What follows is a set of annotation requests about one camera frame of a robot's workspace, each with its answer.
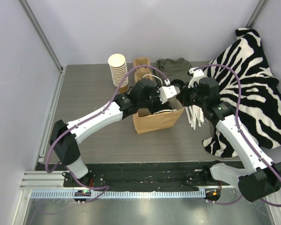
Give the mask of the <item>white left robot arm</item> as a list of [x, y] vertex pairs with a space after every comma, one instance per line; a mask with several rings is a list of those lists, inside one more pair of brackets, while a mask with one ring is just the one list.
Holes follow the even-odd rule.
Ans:
[[176, 95], [175, 87], [169, 82], [158, 87], [152, 80], [143, 78], [94, 112], [67, 123], [57, 121], [49, 141], [50, 152], [55, 152], [59, 163], [69, 171], [76, 184], [89, 187], [91, 172], [81, 158], [79, 144], [105, 126], [136, 114], [139, 109], [148, 109], [151, 113], [162, 110]]

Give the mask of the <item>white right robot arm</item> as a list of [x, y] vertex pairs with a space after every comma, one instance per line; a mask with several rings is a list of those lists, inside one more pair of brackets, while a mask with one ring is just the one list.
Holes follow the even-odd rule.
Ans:
[[235, 186], [248, 201], [277, 192], [281, 188], [281, 163], [275, 163], [254, 142], [243, 127], [235, 110], [228, 102], [220, 100], [218, 82], [211, 77], [186, 84], [178, 81], [174, 84], [179, 89], [177, 100], [182, 106], [196, 105], [204, 116], [226, 138], [237, 153], [244, 166], [237, 169], [224, 163], [217, 163], [202, 173], [207, 185], [218, 180]]

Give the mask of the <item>brown paper bag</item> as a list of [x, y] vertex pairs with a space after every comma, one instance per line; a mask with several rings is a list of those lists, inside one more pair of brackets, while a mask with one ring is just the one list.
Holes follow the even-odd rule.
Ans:
[[175, 97], [170, 99], [169, 104], [171, 109], [156, 114], [151, 114], [148, 109], [140, 109], [134, 114], [133, 124], [137, 134], [173, 127], [184, 112], [184, 107]]

